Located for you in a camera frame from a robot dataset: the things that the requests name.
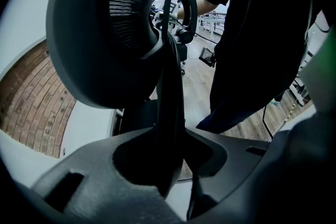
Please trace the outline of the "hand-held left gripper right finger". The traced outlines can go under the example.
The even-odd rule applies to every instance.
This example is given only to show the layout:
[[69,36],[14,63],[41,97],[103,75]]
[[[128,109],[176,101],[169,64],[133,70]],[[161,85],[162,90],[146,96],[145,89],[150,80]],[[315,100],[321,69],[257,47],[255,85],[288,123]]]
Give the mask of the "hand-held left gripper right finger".
[[192,171],[187,218],[207,212],[228,197],[260,162],[269,142],[185,130],[185,161]]

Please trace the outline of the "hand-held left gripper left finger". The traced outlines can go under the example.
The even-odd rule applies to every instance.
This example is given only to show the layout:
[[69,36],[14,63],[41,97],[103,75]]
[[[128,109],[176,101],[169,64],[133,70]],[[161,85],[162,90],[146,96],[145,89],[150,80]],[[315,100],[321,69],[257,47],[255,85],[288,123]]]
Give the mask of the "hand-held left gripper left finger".
[[180,224],[159,185],[155,130],[82,146],[44,173],[33,190],[66,220],[92,224]]

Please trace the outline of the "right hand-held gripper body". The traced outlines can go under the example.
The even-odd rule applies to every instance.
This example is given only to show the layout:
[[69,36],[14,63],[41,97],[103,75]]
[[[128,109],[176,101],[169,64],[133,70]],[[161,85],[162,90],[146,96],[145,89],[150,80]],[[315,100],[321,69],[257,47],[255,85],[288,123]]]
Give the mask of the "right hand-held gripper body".
[[[157,29],[162,29],[162,22],[164,18],[164,2],[165,0],[155,0],[153,2],[155,12],[153,25]],[[177,14],[180,8],[180,3],[181,2],[179,0],[171,0],[168,29],[174,29],[177,25]]]

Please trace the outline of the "black office chair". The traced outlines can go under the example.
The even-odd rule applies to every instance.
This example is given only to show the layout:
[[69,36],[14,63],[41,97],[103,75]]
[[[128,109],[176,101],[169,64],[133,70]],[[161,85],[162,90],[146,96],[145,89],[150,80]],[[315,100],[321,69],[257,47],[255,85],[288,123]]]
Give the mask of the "black office chair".
[[181,73],[182,75],[185,75],[184,66],[185,66],[185,61],[187,60],[187,46],[185,44],[178,42],[176,44],[176,48],[177,48],[177,53],[178,53],[178,56],[181,62]]
[[147,128],[155,130],[166,199],[185,158],[184,97],[177,41],[167,25],[152,25],[152,2],[49,0],[46,30],[56,71],[80,102],[130,109],[157,92],[156,124]]

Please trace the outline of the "person's right forearm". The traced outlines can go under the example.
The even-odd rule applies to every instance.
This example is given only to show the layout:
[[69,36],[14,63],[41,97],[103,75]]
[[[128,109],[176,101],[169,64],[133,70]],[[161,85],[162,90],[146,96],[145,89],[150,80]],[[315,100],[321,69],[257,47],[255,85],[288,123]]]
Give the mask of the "person's right forearm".
[[201,16],[214,11],[219,5],[212,4],[208,0],[197,0],[197,15]]

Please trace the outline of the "black waist screen device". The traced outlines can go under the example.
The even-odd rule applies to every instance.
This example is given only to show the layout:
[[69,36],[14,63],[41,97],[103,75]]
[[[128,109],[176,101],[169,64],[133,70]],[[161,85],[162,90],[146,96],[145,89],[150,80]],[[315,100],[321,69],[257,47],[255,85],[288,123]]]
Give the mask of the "black waist screen device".
[[203,47],[201,54],[199,56],[199,60],[208,65],[209,67],[214,68],[216,63],[216,57],[213,52],[211,52],[208,48]]

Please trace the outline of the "white desk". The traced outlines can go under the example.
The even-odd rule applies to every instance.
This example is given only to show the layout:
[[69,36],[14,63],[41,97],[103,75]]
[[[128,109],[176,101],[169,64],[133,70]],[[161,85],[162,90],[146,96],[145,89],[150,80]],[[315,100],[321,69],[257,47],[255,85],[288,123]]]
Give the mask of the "white desk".
[[59,158],[88,143],[111,137],[116,119],[122,116],[123,110],[97,109],[76,101],[62,137]]

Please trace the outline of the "person in black clothes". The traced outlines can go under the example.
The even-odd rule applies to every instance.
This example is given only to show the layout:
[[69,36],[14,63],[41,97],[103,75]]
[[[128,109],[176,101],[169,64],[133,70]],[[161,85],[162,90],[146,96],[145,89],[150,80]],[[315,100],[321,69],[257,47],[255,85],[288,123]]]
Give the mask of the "person in black clothes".
[[336,22],[336,0],[208,0],[227,5],[214,48],[210,114],[197,128],[223,133],[265,107],[294,81],[319,13]]

